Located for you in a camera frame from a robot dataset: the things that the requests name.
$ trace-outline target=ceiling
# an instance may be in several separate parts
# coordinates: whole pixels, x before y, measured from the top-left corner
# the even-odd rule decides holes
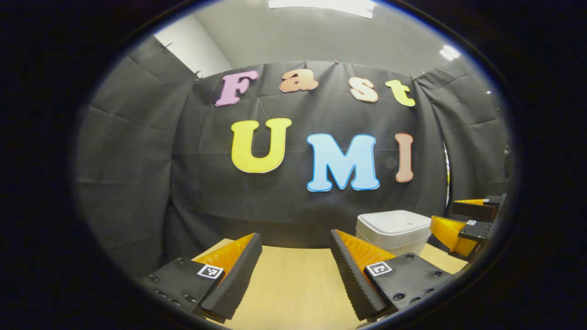
[[[337,60],[420,76],[448,60],[449,41],[416,18],[376,4],[373,18],[315,8],[269,9],[268,0],[224,0],[194,14],[233,68]]]

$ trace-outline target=foam letter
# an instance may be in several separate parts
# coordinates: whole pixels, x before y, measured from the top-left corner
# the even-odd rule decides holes
[[[414,138],[405,133],[396,134],[397,144],[400,145],[400,170],[397,172],[397,182],[408,182],[414,178],[414,173],[411,171],[411,144]]]
[[[385,86],[392,88],[393,96],[399,103],[405,106],[416,105],[416,101],[407,97],[406,92],[409,92],[410,88],[408,86],[402,85],[402,83],[399,80],[388,81],[385,83]]]
[[[314,148],[314,175],[312,181],[308,182],[309,191],[328,191],[332,188],[332,183],[328,181],[328,169],[340,189],[346,187],[353,170],[355,179],[350,183],[353,189],[379,188],[373,161],[373,146],[376,142],[373,136],[355,136],[346,155],[330,134],[312,134],[307,141]]]
[[[285,93],[318,87],[318,82],[314,80],[314,73],[309,69],[291,70],[284,73],[281,78],[285,80],[281,82],[279,89]]]
[[[373,90],[375,86],[367,79],[352,77],[349,79],[349,85],[352,87],[350,93],[355,99],[366,102],[376,102],[379,100],[379,95]]]
[[[259,127],[256,120],[236,122],[230,127],[234,132],[232,140],[232,163],[239,170],[247,173],[266,173],[275,170],[284,160],[285,129],[292,124],[287,118],[273,118],[265,125],[271,129],[269,153],[263,158],[251,154],[253,131]]]
[[[241,98],[237,96],[237,90],[240,94],[244,94],[249,88],[249,79],[255,80],[258,77],[259,73],[255,70],[234,73],[232,75],[226,75],[222,77],[224,80],[224,87],[222,87],[220,98],[218,101],[216,101],[216,106],[237,104],[238,101],[241,100]]]

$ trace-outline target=white plastic container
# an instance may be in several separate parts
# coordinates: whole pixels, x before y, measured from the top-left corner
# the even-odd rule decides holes
[[[355,236],[394,255],[419,255],[431,235],[431,219],[409,211],[361,214]]]

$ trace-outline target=wooden table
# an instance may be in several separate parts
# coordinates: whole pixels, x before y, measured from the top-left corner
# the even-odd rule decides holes
[[[197,257],[230,242],[224,239]],[[428,244],[420,256],[451,274],[467,263]],[[235,330],[353,330],[362,323],[346,295],[330,249],[263,245],[247,292],[232,320],[223,326]]]

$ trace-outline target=letter m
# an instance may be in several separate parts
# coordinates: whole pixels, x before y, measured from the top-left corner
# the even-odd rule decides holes
[[[314,148],[314,175],[308,182],[309,191],[329,191],[332,183],[328,181],[328,169],[340,189],[349,182],[350,175],[355,171],[355,179],[350,186],[355,190],[372,190],[379,188],[379,180],[375,177],[373,146],[375,138],[360,134],[350,142],[346,155],[336,144],[330,134],[312,134],[307,141]]]

